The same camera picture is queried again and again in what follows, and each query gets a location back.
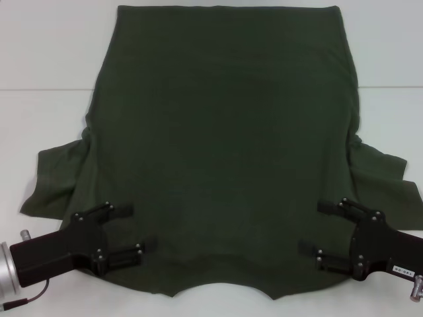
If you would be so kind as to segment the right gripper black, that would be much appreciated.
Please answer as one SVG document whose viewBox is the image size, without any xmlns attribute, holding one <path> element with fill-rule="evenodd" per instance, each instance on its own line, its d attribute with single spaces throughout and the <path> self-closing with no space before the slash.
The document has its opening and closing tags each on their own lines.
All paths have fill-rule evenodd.
<svg viewBox="0 0 423 317">
<path fill-rule="evenodd" d="M 327 252 L 304 240 L 298 242 L 298 252 L 313 258 L 319 271 L 352 273 L 356 281 L 363 281 L 374 272 L 385 272 L 409 281 L 422 275 L 422 239 L 392 229 L 378 211 L 348 198 L 338 203 L 319 201 L 317 211 L 356 224 L 352 258 Z"/>
</svg>

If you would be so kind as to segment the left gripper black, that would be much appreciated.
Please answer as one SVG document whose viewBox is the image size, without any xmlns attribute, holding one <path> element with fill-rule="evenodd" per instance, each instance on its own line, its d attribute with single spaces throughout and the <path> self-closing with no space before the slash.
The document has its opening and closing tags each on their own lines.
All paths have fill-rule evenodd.
<svg viewBox="0 0 423 317">
<path fill-rule="evenodd" d="M 157 249 L 157 237 L 115 250 L 108 249 L 103 224 L 132 217 L 132 205 L 115 206 L 108 201 L 96 212 L 72 217 L 58 231 L 10 246 L 10 252 L 21 287 L 28 287 L 58 275 L 86 269 L 102 277 L 116 271 L 141 265 L 143 257 Z"/>
</svg>

